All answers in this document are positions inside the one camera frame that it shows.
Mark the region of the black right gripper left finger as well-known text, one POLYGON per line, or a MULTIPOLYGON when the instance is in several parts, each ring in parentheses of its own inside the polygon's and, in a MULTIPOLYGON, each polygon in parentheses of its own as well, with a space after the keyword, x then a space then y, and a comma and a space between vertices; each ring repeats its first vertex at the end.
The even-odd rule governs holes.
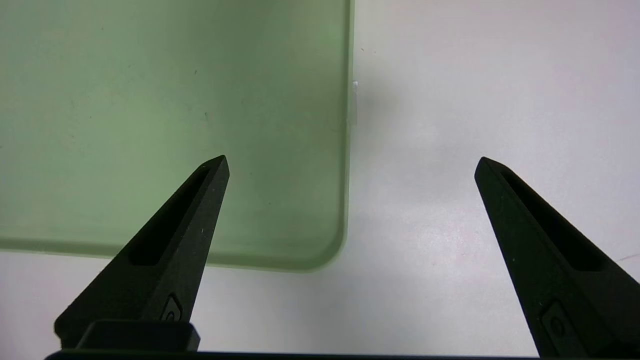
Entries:
POLYGON ((202 163, 54 322, 77 349, 98 322, 185 322, 194 310, 230 170, 202 163))

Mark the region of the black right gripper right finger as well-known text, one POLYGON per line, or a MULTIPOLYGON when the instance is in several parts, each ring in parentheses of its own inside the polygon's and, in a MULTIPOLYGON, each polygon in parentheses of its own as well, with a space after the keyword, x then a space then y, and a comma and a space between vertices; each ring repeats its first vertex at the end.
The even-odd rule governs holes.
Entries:
POLYGON ((640 286, 514 171, 474 173, 541 357, 637 357, 640 286))

